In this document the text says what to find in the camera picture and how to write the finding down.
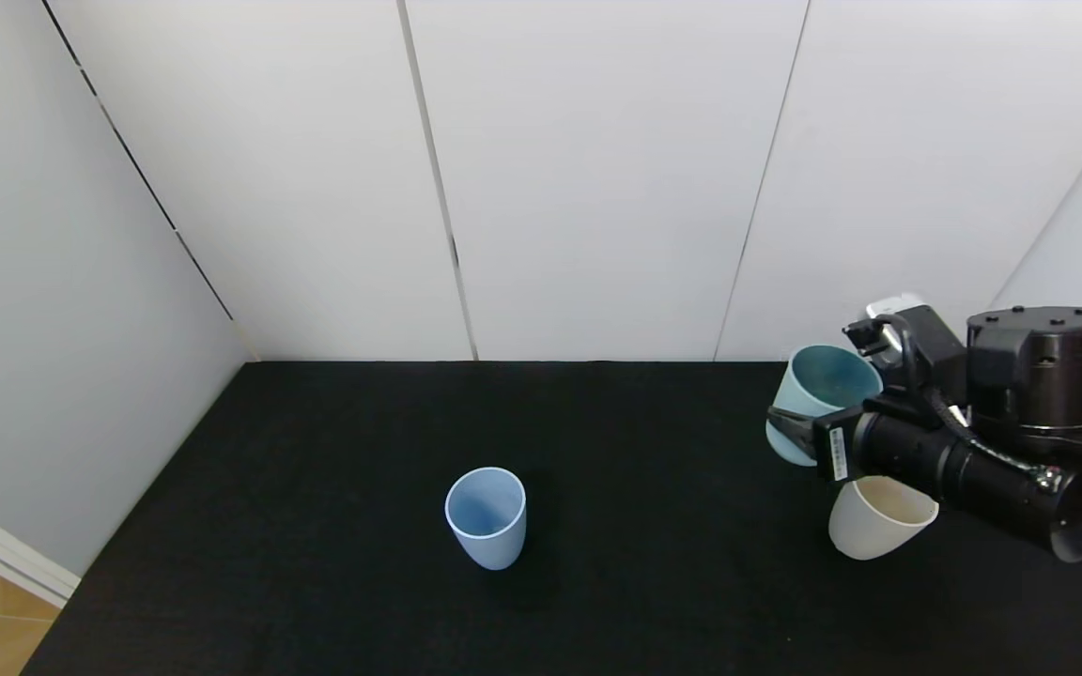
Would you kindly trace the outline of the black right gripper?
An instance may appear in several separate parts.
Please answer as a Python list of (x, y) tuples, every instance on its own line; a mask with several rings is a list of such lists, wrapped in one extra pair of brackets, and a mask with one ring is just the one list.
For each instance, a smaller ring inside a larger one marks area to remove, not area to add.
[(956, 500), (956, 437), (918, 407), (859, 405), (814, 419), (771, 406), (765, 436), (778, 458), (816, 458), (817, 474), (833, 483), (885, 476), (936, 501)]

